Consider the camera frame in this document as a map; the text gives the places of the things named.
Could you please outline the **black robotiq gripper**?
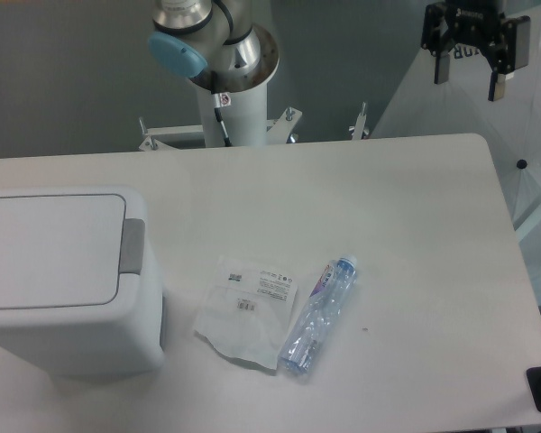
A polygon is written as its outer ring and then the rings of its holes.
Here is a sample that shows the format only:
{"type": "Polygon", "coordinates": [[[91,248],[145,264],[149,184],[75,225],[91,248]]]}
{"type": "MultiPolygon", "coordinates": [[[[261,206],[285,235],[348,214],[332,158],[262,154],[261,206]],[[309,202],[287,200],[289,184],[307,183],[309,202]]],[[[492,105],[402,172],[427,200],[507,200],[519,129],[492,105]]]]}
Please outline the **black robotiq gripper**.
{"type": "Polygon", "coordinates": [[[435,59],[435,84],[449,79],[449,51],[455,44],[488,46],[488,100],[504,97],[506,82],[529,63],[531,31],[528,15],[506,18],[506,9],[507,1],[441,1],[426,6],[420,46],[435,59]]]}

